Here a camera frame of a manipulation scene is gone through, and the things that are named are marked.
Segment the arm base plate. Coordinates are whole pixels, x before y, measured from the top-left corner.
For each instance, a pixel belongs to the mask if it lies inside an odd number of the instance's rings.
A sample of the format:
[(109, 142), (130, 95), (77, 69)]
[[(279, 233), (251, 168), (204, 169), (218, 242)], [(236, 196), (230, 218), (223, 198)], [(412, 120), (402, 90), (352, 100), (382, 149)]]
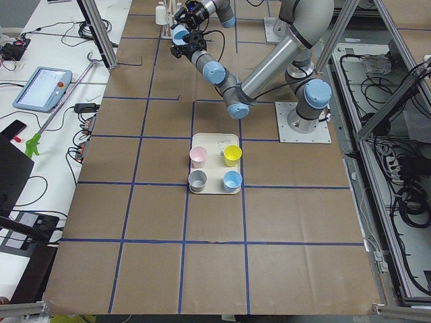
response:
[(264, 17), (263, 25), (265, 29), (265, 40), (267, 44), (277, 44), (280, 41), (280, 37), (275, 33), (275, 25), (277, 17)]
[(281, 143), (331, 144), (324, 112), (315, 120), (305, 120), (296, 111), (296, 102), (276, 102), (275, 111)]

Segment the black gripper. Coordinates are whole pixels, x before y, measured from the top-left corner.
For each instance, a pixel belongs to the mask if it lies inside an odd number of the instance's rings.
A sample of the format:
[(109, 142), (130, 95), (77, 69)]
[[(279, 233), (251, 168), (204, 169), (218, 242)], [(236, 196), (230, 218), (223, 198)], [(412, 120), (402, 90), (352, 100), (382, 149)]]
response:
[(187, 30), (196, 30), (208, 18), (209, 12), (202, 2), (186, 1), (185, 6), (174, 14), (174, 23), (170, 29), (183, 25)]
[(172, 45), (170, 47), (171, 54), (176, 58), (186, 56), (191, 58), (193, 54), (200, 50), (207, 50), (207, 43), (204, 39), (204, 32), (201, 30), (195, 30), (190, 32), (188, 35), (183, 37), (183, 40), (187, 43), (184, 46)]

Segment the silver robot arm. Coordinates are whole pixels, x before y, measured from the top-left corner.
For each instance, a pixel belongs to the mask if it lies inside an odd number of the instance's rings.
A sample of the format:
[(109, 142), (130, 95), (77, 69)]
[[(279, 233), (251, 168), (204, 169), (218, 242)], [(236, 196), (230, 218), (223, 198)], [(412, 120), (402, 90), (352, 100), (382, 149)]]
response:
[(177, 25), (182, 24), (188, 30), (196, 30), (213, 14), (218, 16), (223, 28), (230, 28), (235, 23), (229, 0), (186, 1), (185, 5), (174, 14), (174, 23), (170, 29), (173, 30)]
[(187, 1), (174, 15), (171, 53), (176, 58), (186, 56), (206, 81), (220, 89), (229, 115), (242, 119), (260, 92), (319, 41), (329, 27), (333, 10), (333, 1), (282, 1), (279, 19), (287, 27), (284, 38), (244, 81), (239, 81), (207, 52), (204, 33), (198, 29), (212, 14), (218, 16), (223, 27), (232, 27), (236, 18), (230, 2)]

